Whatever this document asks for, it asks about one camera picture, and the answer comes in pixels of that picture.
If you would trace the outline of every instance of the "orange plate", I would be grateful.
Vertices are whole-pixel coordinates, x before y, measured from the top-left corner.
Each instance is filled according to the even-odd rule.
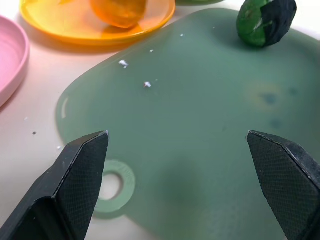
[[[146,13],[130,29],[110,26],[92,11],[90,0],[20,0],[20,12],[33,27],[61,41],[110,46],[136,41],[165,25],[175,12],[175,0],[149,0]]]

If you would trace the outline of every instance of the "pink plate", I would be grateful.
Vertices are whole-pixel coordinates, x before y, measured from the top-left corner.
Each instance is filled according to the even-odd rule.
[[[0,107],[17,90],[27,74],[30,45],[25,31],[0,16]]]

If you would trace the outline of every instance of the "textured rubber pad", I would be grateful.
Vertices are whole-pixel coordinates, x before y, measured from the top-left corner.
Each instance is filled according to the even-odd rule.
[[[250,131],[261,189],[288,240],[319,240],[320,166],[298,144]]]
[[[98,200],[106,131],[69,143],[0,229],[1,240],[84,240]]]

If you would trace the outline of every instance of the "orange fruit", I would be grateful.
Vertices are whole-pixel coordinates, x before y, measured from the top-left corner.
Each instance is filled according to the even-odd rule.
[[[104,22],[131,28],[144,17],[147,0],[90,0],[94,13]]]

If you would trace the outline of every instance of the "white table surface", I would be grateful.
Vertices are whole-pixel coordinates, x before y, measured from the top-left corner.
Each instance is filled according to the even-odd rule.
[[[172,23],[205,8],[239,10],[244,0],[207,6],[177,7]],[[320,3],[296,0],[292,27],[320,40]],[[19,15],[19,0],[0,0],[0,15],[19,23],[30,38],[29,73],[14,96],[0,107],[0,226],[32,183],[56,160],[62,146],[55,124],[55,108],[63,91],[79,76],[116,54],[105,49],[81,51],[39,34]],[[126,217],[93,219],[87,240],[154,240]]]

